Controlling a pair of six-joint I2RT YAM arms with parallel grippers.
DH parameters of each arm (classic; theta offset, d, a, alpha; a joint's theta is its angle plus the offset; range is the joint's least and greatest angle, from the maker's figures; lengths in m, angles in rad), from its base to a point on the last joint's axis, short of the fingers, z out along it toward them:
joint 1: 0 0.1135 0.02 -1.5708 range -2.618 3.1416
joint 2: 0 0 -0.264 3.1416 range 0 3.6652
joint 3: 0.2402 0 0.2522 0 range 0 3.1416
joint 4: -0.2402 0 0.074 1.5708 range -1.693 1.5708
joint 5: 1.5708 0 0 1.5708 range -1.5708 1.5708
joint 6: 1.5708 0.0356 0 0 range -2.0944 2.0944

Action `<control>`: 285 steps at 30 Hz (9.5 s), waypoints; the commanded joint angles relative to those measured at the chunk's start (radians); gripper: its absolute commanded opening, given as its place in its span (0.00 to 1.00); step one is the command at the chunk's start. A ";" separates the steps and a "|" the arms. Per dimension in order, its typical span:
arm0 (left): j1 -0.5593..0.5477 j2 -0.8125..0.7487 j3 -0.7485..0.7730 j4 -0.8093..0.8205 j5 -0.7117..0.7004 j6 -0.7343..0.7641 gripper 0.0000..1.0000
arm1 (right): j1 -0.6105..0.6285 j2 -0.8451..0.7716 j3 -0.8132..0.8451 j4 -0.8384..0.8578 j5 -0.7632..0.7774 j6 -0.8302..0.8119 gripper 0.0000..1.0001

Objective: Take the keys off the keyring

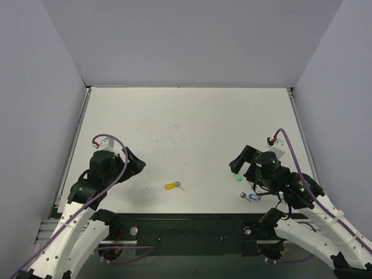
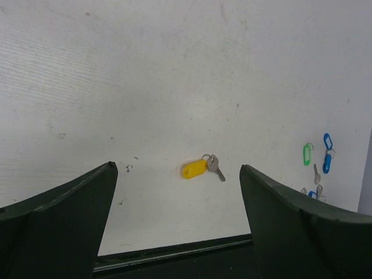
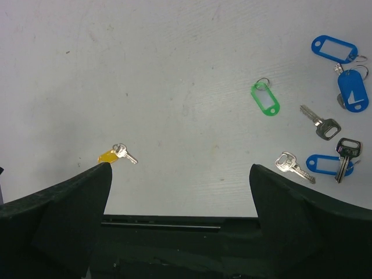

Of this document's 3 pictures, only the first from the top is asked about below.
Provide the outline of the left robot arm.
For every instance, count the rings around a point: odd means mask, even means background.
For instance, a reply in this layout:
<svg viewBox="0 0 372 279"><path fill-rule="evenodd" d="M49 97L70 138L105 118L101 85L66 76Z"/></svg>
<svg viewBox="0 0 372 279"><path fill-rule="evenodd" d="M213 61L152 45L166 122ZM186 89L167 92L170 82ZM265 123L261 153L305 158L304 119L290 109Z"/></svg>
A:
<svg viewBox="0 0 372 279"><path fill-rule="evenodd" d="M128 147L125 157L110 148L94 152L90 165L72 185L58 225L47 242L12 278L74 278L90 254L106 239L118 236L118 215L99 209L114 185L143 171L146 164Z"/></svg>

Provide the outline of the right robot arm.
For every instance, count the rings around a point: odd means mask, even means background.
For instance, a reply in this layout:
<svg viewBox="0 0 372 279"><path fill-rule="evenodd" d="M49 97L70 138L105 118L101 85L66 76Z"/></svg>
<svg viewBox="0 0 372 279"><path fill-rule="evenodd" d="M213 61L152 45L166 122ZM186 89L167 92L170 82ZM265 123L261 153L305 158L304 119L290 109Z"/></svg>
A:
<svg viewBox="0 0 372 279"><path fill-rule="evenodd" d="M230 162L232 173L242 166L252 187L261 187L265 195L275 195L297 210L321 230L308 230L289 213L271 208L260 219L260 232L267 238L275 235L289 240L330 266L337 278L371 278L371 241L361 235L329 200L322 187L310 176L290 171L273 150L261 152L249 145Z"/></svg>

